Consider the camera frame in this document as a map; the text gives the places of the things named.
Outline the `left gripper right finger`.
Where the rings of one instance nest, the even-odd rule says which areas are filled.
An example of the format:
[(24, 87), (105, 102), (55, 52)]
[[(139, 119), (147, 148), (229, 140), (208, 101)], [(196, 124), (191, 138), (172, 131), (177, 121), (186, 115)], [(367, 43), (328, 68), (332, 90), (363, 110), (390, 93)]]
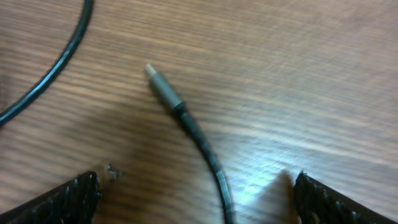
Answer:
[(294, 204), (302, 223), (397, 224), (305, 172), (295, 180)]

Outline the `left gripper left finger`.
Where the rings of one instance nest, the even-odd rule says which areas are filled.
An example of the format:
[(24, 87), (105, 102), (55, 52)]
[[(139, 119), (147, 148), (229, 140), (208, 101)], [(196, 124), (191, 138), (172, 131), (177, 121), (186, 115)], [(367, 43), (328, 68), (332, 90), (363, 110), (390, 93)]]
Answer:
[(2, 213), (1, 224), (91, 223), (100, 197), (97, 174), (88, 171)]

